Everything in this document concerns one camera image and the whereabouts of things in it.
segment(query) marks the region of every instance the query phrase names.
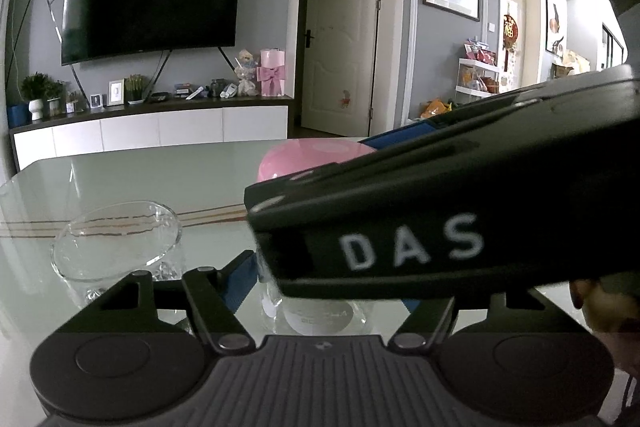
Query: window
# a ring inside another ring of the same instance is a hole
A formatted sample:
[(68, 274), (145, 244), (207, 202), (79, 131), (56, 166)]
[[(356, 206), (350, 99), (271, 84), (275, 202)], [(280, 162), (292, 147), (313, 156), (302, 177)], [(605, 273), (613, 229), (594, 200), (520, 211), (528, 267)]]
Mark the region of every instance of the window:
[(602, 60), (601, 68), (614, 68), (624, 61), (625, 50), (617, 38), (607, 29), (602, 27)]

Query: pink bow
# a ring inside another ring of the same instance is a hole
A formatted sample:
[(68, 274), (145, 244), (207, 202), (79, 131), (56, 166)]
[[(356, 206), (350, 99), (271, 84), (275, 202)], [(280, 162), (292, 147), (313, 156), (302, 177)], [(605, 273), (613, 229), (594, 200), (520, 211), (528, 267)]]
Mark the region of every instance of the pink bow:
[(262, 84), (263, 96), (280, 96), (280, 81), (284, 79), (284, 66), (257, 68), (258, 82)]

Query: black round disc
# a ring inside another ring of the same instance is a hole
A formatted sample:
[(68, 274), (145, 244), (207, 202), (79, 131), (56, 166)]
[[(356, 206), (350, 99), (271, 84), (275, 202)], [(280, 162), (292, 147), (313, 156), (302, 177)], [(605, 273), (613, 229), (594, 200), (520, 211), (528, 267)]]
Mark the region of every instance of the black round disc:
[(439, 348), (453, 394), (496, 419), (560, 424), (597, 414), (613, 363), (589, 333), (478, 333), (462, 330)]
[(31, 358), (31, 380), (50, 410), (121, 421), (176, 403), (205, 361), (187, 333), (54, 333)]

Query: glass rim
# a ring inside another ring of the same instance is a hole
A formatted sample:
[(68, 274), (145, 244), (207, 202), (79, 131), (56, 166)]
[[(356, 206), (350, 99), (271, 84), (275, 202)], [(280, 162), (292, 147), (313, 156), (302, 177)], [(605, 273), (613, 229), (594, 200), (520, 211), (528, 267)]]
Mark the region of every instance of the glass rim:
[(129, 273), (131, 273), (131, 271), (136, 270), (136, 269), (142, 269), (142, 268), (132, 268), (131, 270), (126, 270), (126, 271), (123, 271), (123, 272), (120, 272), (120, 273), (115, 273), (113, 275), (108, 275), (108, 276), (105, 276), (105, 277), (98, 277), (98, 278), (92, 277), (90, 279), (78, 279), (76, 277), (69, 277), (68, 275), (63, 274), (62, 271), (60, 270), (60, 268), (58, 267), (58, 263), (56, 262), (56, 243), (58, 242), (59, 239), (62, 238), (62, 236), (66, 232), (66, 229), (70, 225), (86, 221), (88, 216), (91, 216), (92, 214), (96, 214), (96, 213), (101, 212), (103, 210), (107, 210), (108, 208), (113, 208), (114, 206), (124, 206), (124, 205), (128, 205), (128, 204), (137, 204), (137, 203), (154, 204), (155, 206), (159, 206), (160, 208), (163, 208), (171, 216), (174, 217), (174, 219), (175, 219), (175, 221), (176, 221), (176, 223), (178, 225), (178, 230), (177, 230), (177, 233), (175, 234), (174, 243), (169, 248), (166, 248), (162, 253), (160, 253), (157, 256), (155, 256), (153, 259), (150, 259), (150, 260), (146, 261), (145, 267), (146, 266), (151, 266), (152, 264), (157, 263), (163, 257), (165, 257), (169, 252), (171, 252), (178, 245), (178, 243), (180, 243), (180, 239), (182, 238), (182, 223), (180, 222), (180, 219), (178, 218), (177, 214), (171, 208), (166, 206), (165, 204), (158, 203), (157, 201), (150, 201), (150, 200), (126, 201), (125, 203), (113, 203), (113, 204), (108, 204), (107, 206), (102, 206), (100, 208), (96, 208), (95, 210), (92, 210), (91, 212), (88, 212), (86, 214), (82, 214), (82, 216), (79, 216), (79, 217), (76, 217), (75, 219), (67, 221), (65, 223), (65, 226), (62, 227), (62, 230), (60, 230), (60, 232), (58, 232), (58, 235), (53, 240), (53, 243), (51, 244), (51, 247), (50, 247), (51, 267), (53, 268), (53, 271), (60, 278), (62, 278), (65, 281), (80, 282), (80, 283), (93, 283), (93, 282), (100, 282), (100, 281), (103, 281), (105, 279), (113, 279), (113, 278), (116, 278), (116, 277), (118, 279), (122, 279), (124, 276), (128, 275)]

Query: black flat screen tv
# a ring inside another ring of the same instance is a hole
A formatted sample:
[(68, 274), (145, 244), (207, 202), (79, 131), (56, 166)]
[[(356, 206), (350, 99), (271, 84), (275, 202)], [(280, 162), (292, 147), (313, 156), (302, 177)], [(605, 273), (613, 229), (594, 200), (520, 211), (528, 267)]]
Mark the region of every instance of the black flat screen tv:
[(62, 65), (140, 52), (234, 46), (238, 0), (65, 0)]

